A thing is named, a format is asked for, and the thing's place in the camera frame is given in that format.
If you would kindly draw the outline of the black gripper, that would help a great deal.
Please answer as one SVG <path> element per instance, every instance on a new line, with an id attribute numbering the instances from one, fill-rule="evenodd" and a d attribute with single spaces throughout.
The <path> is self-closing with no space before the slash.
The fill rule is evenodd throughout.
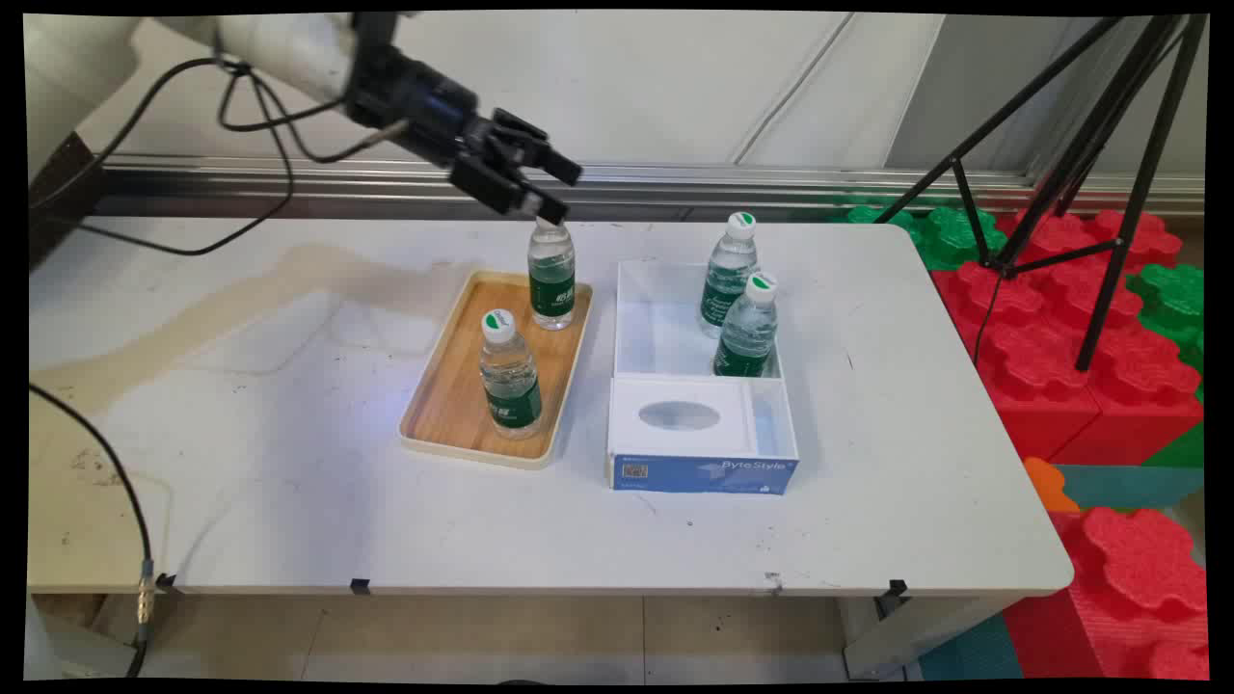
<path id="1" fill-rule="evenodd" d="M 566 201 L 487 159 L 478 106 L 476 93 L 392 44 L 359 48 L 346 86 L 346 115 L 353 123 L 387 131 L 394 144 L 449 170 L 450 185 L 469 198 L 499 215 L 564 224 Z M 568 186 L 582 177 L 582 167 L 552 148 L 545 131 L 503 109 L 491 114 L 491 136 L 517 168 L 544 170 Z"/>

